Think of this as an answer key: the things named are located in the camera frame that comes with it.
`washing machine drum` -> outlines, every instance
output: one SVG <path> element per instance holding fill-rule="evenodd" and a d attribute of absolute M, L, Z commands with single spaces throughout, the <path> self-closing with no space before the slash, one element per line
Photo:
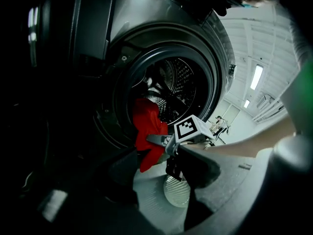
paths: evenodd
<path fill-rule="evenodd" d="M 97 124 L 116 146 L 134 142 L 136 98 L 158 104 L 170 133 L 191 114 L 207 121 L 235 65 L 216 14 L 199 23 L 173 0 L 116 0 L 106 62 Z"/>

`red garment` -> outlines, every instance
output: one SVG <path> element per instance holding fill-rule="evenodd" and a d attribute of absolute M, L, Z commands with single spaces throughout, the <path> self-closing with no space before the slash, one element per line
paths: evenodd
<path fill-rule="evenodd" d="M 158 106 L 146 98 L 136 99 L 133 108 L 133 123 L 138 130 L 135 146 L 138 151 L 151 149 L 140 165 L 144 172 L 157 163 L 165 148 L 146 140 L 150 134 L 168 135 L 167 123 L 158 118 Z"/>

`ceiling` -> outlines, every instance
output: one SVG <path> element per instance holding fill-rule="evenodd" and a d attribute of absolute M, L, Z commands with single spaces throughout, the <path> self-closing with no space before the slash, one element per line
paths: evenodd
<path fill-rule="evenodd" d="M 288 13 L 280 6 L 231 8 L 220 17 L 232 43 L 237 73 L 225 100 L 253 117 L 264 94 L 277 99 L 298 72 L 289 31 Z M 250 88 L 256 65 L 263 73 L 255 90 Z M 246 100 L 250 101 L 244 108 Z"/>

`white ceiling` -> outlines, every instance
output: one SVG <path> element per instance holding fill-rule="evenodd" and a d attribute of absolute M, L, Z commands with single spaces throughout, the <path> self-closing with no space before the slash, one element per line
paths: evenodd
<path fill-rule="evenodd" d="M 233 45 L 237 73 L 227 101 L 253 117 L 256 104 L 264 94 L 276 99 L 296 76 L 298 67 L 293 53 L 289 16 L 280 6 L 231 8 L 220 17 Z M 255 90 L 250 88 L 256 65 L 264 67 Z M 251 103 L 244 108 L 246 100 Z"/>

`red cloth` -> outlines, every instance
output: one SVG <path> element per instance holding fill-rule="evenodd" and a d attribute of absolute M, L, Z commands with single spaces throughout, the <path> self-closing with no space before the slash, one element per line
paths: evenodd
<path fill-rule="evenodd" d="M 158 106 L 146 98 L 136 99 L 133 108 L 133 123 L 138 130 L 135 146 L 138 151 L 151 149 L 140 165 L 144 172 L 157 163 L 165 148 L 146 140 L 150 134 L 168 135 L 167 123 L 158 118 Z"/>

